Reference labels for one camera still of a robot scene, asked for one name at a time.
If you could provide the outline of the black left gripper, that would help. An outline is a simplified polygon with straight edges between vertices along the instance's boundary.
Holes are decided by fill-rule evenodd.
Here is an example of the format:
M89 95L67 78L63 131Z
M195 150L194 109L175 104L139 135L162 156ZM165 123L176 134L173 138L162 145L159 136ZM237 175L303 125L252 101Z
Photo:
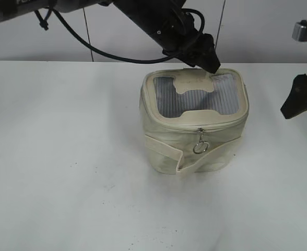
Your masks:
M209 73L216 73L221 64L215 52L214 38L211 34L201 34L191 45L185 42L189 37L180 35L161 35L162 53L166 56L175 55L185 64L199 66Z

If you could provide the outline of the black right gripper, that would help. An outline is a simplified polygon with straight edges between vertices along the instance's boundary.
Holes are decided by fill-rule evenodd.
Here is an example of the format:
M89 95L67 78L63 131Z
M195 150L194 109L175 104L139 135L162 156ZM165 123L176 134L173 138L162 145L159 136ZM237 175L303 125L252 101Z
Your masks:
M291 119L307 111L307 74L295 77L292 92L280 108L285 119Z

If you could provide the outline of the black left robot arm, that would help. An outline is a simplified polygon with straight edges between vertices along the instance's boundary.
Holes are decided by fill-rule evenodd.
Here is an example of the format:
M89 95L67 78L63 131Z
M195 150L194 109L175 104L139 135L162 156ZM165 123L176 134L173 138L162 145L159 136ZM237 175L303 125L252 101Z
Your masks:
M106 53L85 41L63 18L70 13L92 5L113 4L134 24L162 47L163 58L136 60ZM209 73L220 68L214 38L204 33L205 17L195 9L184 8L184 1L0 1L0 23L28 13L35 13L39 25L48 30L49 17L54 14L66 30L92 52L122 62L156 64L178 59L190 67L199 66Z

